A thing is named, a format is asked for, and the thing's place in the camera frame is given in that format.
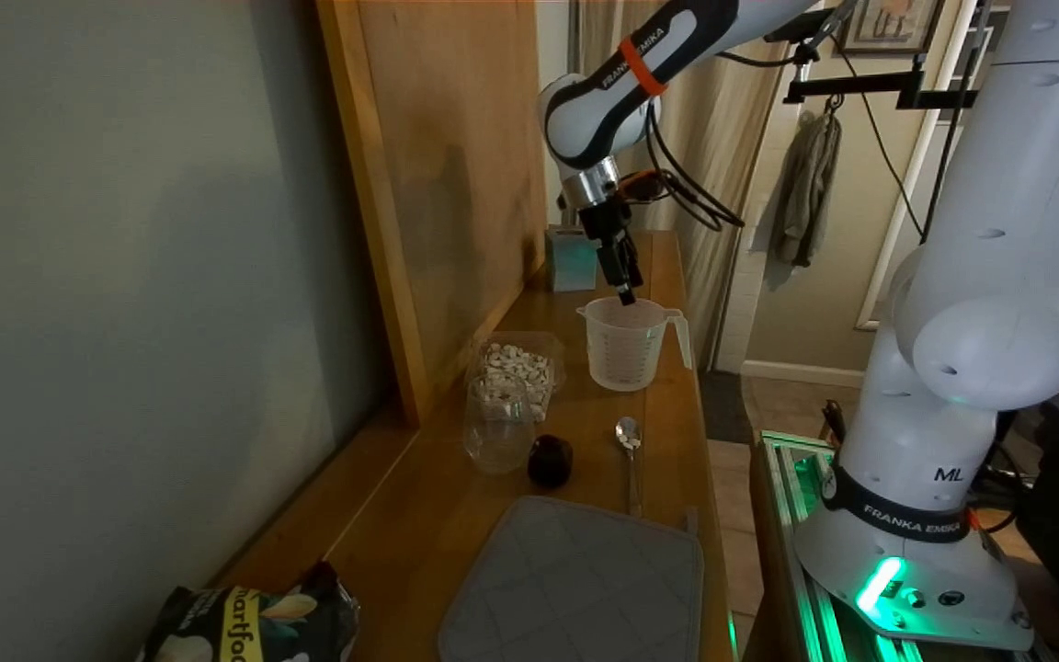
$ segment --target clear plastic cup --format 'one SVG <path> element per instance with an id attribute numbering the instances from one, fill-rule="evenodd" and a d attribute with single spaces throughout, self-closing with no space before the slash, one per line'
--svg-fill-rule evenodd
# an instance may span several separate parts
<path id="1" fill-rule="evenodd" d="M 592 298 L 578 308 L 587 328 L 587 373 L 603 390 L 642 390 L 664 346 L 664 328 L 676 330 L 684 369 L 695 369 L 687 320 L 679 308 L 637 298 Z"/>

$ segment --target wooden countertop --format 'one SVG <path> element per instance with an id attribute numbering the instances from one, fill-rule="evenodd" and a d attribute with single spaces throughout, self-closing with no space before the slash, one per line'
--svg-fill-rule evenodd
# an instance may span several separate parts
<path id="1" fill-rule="evenodd" d="M 663 307 L 684 303 L 676 236 L 637 236 L 647 287 Z M 550 330 L 566 351 L 566 384 L 542 431 L 573 444 L 573 477 L 550 497 L 625 507 L 621 456 L 609 422 L 640 420 L 640 519 L 698 521 L 706 560 L 702 660 L 730 660 L 724 560 L 695 374 L 673 336 L 658 374 L 640 394 L 606 394 L 587 380 L 578 307 L 592 294 L 550 294 L 532 283 L 504 318 L 507 330 Z M 317 560 L 332 560 L 365 607 L 353 660 L 436 660 L 436 630 L 499 510 L 537 493 L 522 470 L 480 476 L 463 456 L 463 386 L 412 431 L 381 411 L 238 553 L 222 586 L 284 592 Z"/>

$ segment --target floor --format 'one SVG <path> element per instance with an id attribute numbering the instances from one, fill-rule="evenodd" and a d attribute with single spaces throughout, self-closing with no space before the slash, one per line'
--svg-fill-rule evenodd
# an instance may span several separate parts
<path id="1" fill-rule="evenodd" d="M 750 427 L 800 437 L 819 437 L 826 402 L 836 402 L 845 420 L 853 420 L 857 394 L 857 386 L 744 380 Z M 724 545 L 727 607 L 736 617 L 736 652 L 746 652 L 762 602 L 762 567 L 750 510 L 750 444 L 744 437 L 709 440 L 709 469 Z"/>

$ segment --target gray towel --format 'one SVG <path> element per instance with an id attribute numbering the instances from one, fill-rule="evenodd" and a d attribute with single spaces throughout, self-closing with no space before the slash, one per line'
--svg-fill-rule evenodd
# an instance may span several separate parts
<path id="1" fill-rule="evenodd" d="M 772 191 L 772 249 L 785 264 L 812 264 L 841 127 L 836 106 L 805 114 Z"/>

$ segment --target gray mat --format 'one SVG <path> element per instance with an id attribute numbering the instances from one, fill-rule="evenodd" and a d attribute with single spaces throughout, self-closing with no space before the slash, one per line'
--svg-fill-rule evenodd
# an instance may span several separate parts
<path id="1" fill-rule="evenodd" d="M 524 497 L 490 534 L 443 662 L 698 662 L 702 549 L 621 510 Z"/>
<path id="2" fill-rule="evenodd" d="M 706 435 L 713 440 L 752 440 L 752 427 L 746 420 L 746 402 L 744 402 L 744 380 L 730 373 L 698 373 L 702 386 L 702 415 L 706 415 Z"/>

